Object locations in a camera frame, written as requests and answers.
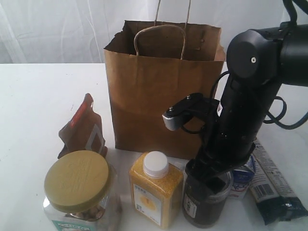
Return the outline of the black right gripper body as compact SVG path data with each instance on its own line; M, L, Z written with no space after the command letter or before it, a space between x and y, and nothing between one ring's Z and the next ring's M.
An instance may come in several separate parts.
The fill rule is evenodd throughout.
M241 98L207 103L197 156L186 165L192 188L223 188L222 175L244 164L254 149L255 118L250 101Z

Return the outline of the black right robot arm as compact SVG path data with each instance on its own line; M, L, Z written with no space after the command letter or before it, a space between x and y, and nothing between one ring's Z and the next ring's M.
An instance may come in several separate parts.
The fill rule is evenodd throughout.
M243 165L255 149L263 123L285 130L303 125L305 115L287 125L270 113L281 85L308 84L308 27L297 23L296 9L308 10L305 0L286 0L289 21L279 27L249 29L238 34L227 49L228 80L220 100L200 98L189 112L204 121L202 145L186 166L188 182L219 190L220 176Z

